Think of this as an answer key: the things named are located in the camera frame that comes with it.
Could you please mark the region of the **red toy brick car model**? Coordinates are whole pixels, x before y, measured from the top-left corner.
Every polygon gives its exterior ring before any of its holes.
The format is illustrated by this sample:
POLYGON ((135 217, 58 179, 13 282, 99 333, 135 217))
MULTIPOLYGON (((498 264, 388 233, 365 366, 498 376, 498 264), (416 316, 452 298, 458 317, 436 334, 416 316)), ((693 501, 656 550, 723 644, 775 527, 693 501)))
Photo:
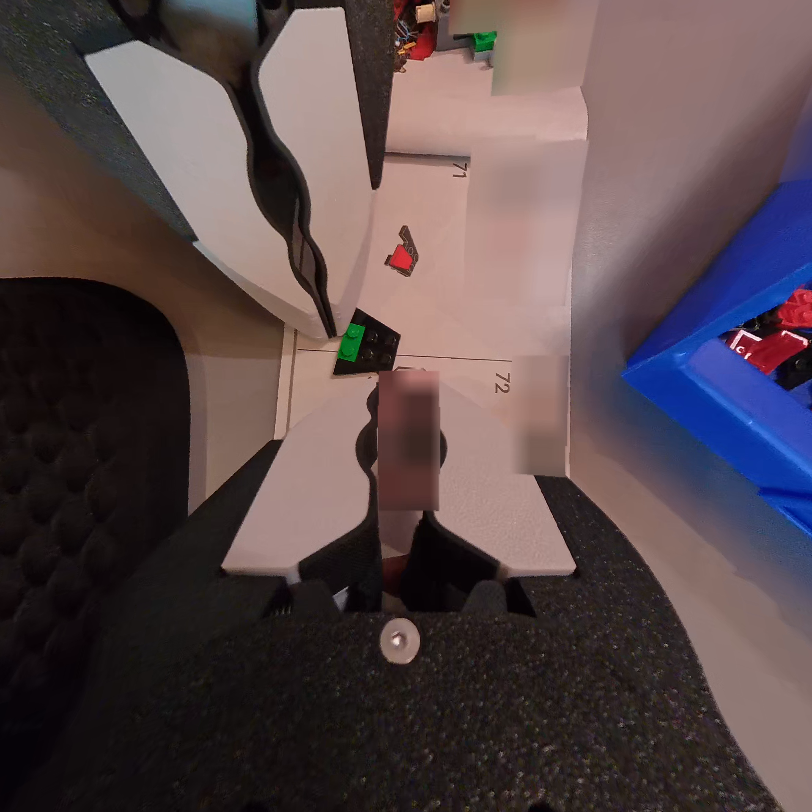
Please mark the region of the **red toy brick car model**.
POLYGON ((436 53, 465 51, 475 62, 492 57, 497 32, 452 33, 452 1, 395 1, 393 70, 408 61, 422 62, 436 53))

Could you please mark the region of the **pile of small toy bricks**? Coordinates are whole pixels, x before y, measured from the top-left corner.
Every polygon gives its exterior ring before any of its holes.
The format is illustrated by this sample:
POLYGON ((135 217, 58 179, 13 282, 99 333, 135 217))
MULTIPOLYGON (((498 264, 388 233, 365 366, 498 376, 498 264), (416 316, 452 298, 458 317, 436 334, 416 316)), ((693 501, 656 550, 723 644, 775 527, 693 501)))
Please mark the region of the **pile of small toy bricks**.
POLYGON ((811 285, 724 332, 720 339, 785 391, 810 389, 811 285))

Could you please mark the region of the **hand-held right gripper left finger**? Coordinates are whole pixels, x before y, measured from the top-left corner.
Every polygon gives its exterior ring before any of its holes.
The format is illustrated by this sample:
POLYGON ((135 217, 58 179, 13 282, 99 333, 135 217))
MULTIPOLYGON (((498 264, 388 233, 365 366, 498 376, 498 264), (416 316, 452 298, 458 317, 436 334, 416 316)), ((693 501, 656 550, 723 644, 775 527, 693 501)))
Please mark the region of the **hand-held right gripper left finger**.
POLYGON ((378 383, 302 418, 279 446, 222 562, 289 584, 356 584, 380 553, 378 383))

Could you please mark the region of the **black and green brick assembly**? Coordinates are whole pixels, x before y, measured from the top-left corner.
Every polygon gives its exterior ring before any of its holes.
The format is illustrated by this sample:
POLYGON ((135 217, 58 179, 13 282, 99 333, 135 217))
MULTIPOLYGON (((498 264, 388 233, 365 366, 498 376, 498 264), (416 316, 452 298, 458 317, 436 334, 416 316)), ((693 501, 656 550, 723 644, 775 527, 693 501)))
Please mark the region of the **black and green brick assembly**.
POLYGON ((401 335, 356 309, 341 336, 333 376, 337 378, 392 371, 401 335))

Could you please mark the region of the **white instruction booklet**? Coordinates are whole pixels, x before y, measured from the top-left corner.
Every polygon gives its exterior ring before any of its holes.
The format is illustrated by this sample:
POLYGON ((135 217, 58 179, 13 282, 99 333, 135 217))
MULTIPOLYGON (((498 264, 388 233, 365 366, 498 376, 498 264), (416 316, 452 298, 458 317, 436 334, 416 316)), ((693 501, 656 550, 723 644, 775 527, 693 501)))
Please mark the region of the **white instruction booklet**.
POLYGON ((502 418, 519 357, 565 357, 588 148, 580 87, 496 95, 445 55, 394 78, 358 307, 401 335, 398 364, 502 418))

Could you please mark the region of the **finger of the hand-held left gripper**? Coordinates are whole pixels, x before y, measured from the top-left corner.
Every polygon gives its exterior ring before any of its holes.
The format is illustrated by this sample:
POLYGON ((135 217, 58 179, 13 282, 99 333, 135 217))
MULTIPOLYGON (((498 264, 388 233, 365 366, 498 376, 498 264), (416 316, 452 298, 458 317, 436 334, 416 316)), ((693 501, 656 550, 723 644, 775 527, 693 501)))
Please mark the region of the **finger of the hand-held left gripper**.
POLYGON ((225 86, 138 40, 85 62, 186 218, 196 249, 276 318, 325 339, 313 295, 291 268, 288 241, 255 198, 249 142, 225 86))
POLYGON ((251 81, 299 187, 299 231, 315 265, 310 288, 335 338, 360 299, 374 200, 344 9, 292 11, 254 58, 251 81))

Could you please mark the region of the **blue divided plastic bin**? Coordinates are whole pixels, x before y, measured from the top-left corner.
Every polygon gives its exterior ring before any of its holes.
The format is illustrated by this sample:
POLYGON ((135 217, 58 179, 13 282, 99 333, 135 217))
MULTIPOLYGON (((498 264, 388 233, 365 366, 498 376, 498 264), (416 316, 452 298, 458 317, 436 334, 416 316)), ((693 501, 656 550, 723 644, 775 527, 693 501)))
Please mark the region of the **blue divided plastic bin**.
POLYGON ((810 389, 720 339, 811 280, 811 182, 781 184, 634 353, 624 378, 811 534, 810 389))

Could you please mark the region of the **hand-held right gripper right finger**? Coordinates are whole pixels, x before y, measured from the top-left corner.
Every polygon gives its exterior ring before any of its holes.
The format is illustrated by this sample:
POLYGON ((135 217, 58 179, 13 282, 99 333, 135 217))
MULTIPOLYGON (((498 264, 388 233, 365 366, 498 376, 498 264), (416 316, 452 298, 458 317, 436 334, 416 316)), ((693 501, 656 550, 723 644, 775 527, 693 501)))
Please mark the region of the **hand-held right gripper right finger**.
POLYGON ((511 435, 488 411, 439 382, 441 530, 497 563, 504 576, 569 576, 576 564, 536 481, 515 472, 511 435))

